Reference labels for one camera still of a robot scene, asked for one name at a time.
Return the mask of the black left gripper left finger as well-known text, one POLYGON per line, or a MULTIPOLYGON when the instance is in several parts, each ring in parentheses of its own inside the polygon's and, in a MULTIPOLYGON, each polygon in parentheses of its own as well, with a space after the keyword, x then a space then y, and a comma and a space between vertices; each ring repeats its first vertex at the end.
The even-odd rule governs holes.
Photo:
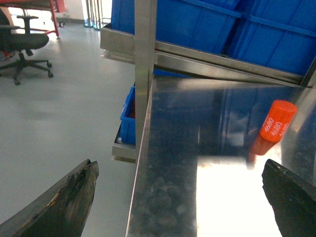
POLYGON ((3 222, 2 237, 80 237, 94 200, 99 167, 85 160, 3 222))

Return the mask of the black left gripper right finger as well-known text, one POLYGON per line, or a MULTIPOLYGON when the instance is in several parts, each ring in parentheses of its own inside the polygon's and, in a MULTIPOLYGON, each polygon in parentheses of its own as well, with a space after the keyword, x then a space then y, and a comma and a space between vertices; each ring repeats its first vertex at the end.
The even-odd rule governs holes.
POLYGON ((316 187, 272 159, 262 173, 263 190, 283 237, 316 235, 316 187))

